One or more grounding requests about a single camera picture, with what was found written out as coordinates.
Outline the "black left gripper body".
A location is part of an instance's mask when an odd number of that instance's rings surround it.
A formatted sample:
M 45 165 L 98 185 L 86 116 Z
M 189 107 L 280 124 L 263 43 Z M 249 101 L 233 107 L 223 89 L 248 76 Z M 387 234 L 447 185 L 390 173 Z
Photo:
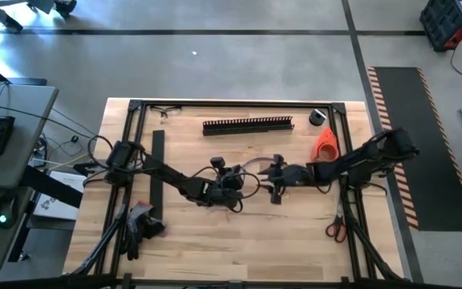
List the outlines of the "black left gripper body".
M 210 163 L 217 170 L 217 178 L 205 190 L 210 206 L 224 206 L 232 212 L 241 212 L 244 197 L 241 189 L 244 185 L 242 167 L 225 166 L 223 157 L 212 157 Z

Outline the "black grey red work gloves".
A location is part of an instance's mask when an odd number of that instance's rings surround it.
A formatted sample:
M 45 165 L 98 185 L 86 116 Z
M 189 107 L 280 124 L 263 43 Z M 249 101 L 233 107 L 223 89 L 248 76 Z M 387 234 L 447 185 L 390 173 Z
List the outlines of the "black grey red work gloves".
M 125 222 L 124 244 L 120 253 L 127 255 L 129 261 L 139 258 L 139 245 L 143 239 L 151 239 L 162 234 L 166 225 L 160 219 L 150 215 L 153 206 L 145 201 L 138 201 L 130 210 Z

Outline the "black computer mouse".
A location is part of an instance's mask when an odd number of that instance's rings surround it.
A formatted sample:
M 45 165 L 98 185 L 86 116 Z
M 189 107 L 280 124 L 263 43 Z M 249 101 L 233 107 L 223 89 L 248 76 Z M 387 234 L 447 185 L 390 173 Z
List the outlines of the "black computer mouse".
M 18 219 L 18 197 L 6 193 L 0 197 L 0 228 L 9 229 Z

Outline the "red handled scissors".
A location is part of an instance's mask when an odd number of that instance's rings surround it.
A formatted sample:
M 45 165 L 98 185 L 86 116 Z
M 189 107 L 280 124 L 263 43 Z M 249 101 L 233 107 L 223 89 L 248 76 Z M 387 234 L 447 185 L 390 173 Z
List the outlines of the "red handled scissors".
M 327 226 L 326 235 L 333 238 L 337 243 L 342 243 L 347 236 L 347 227 L 344 222 L 344 214 L 342 202 L 339 201 L 337 204 L 336 215 L 334 221 Z

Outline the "clear safety glasses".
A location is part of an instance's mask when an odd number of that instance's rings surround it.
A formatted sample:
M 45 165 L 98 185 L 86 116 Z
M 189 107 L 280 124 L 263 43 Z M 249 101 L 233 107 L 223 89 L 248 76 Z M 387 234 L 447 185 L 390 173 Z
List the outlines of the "clear safety glasses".
M 158 112 L 160 114 L 161 118 L 168 119 L 169 114 L 171 112 L 174 112 L 175 114 L 177 114 L 178 111 L 182 110 L 182 107 L 180 105 L 175 105 L 175 106 L 171 106 L 171 107 L 162 108 L 162 107 L 159 107 L 159 106 L 152 105 L 150 107 L 150 110 L 152 112 Z

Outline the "orange tape dispenser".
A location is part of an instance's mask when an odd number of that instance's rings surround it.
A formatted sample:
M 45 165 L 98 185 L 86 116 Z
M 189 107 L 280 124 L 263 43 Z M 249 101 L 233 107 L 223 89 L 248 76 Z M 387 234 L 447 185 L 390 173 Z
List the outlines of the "orange tape dispenser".
M 335 161 L 339 156 L 338 140 L 332 129 L 327 127 L 315 142 L 310 159 L 312 161 Z

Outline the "black red tool crate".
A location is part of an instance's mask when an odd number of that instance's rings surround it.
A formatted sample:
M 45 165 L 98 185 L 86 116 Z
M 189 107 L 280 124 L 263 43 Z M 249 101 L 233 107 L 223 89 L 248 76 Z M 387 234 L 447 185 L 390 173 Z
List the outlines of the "black red tool crate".
M 428 0 L 419 21 L 434 51 L 455 50 L 462 41 L 462 0 Z

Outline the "long black strip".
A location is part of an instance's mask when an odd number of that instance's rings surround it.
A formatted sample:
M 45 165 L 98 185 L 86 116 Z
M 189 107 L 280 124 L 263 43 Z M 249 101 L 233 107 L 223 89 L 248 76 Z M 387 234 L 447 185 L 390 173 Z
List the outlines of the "long black strip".
M 164 160 L 164 141 L 164 130 L 155 130 L 152 132 L 152 156 L 158 161 Z M 151 176 L 149 201 L 153 206 L 151 216 L 162 220 L 164 183 L 160 177 L 161 175 L 158 171 L 155 171 Z

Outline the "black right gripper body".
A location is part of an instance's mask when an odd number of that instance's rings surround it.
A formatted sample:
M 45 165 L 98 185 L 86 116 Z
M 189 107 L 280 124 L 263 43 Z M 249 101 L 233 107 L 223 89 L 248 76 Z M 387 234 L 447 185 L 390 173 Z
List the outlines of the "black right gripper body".
M 273 184 L 270 201 L 272 204 L 281 204 L 282 195 L 287 187 L 312 186 L 313 178 L 308 169 L 302 165 L 286 165 L 284 157 L 274 154 L 272 166 L 278 167 L 275 174 L 280 174 L 279 179 L 269 180 Z

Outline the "grey desk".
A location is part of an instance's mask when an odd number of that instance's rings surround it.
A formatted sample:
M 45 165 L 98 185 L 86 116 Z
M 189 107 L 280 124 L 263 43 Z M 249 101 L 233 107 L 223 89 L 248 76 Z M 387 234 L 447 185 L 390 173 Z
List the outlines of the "grey desk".
M 58 89 L 48 86 L 0 86 L 0 116 L 14 117 L 13 132 L 0 155 L 0 197 L 12 193 L 18 200 L 17 223 L 10 229 L 0 228 L 0 269 L 32 194 L 19 182 L 57 95 Z

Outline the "black tape roll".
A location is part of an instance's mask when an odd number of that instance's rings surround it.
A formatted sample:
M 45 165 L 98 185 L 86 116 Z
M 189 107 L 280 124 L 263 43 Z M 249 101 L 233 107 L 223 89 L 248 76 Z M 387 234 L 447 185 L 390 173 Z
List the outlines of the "black tape roll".
M 319 109 L 314 109 L 308 117 L 308 121 L 313 126 L 321 126 L 325 123 L 326 120 L 326 114 Z

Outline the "black orange-striped floor mat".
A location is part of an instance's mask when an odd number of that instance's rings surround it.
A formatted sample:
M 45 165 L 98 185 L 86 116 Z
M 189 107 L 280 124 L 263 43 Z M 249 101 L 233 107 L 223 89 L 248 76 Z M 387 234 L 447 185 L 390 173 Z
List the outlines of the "black orange-striped floor mat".
M 462 232 L 462 173 L 424 74 L 418 67 L 369 67 L 382 128 L 408 131 L 419 154 L 395 167 L 408 225 Z

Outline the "white cardboard box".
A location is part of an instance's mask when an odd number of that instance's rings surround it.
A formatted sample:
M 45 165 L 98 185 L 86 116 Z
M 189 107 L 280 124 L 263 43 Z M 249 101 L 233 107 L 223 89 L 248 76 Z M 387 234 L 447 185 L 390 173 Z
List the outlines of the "white cardboard box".
M 48 176 L 59 181 L 62 185 L 69 187 L 70 190 L 65 190 L 61 187 L 56 189 L 53 195 L 40 193 L 33 210 L 33 215 L 36 217 L 75 221 L 79 213 L 79 206 L 69 205 L 65 202 L 65 200 L 68 200 L 68 197 L 64 197 L 63 195 L 60 196 L 60 194 L 65 192 L 70 193 L 72 190 L 83 193 L 83 183 L 87 178 L 77 173 L 66 173 L 61 171 L 49 171 Z

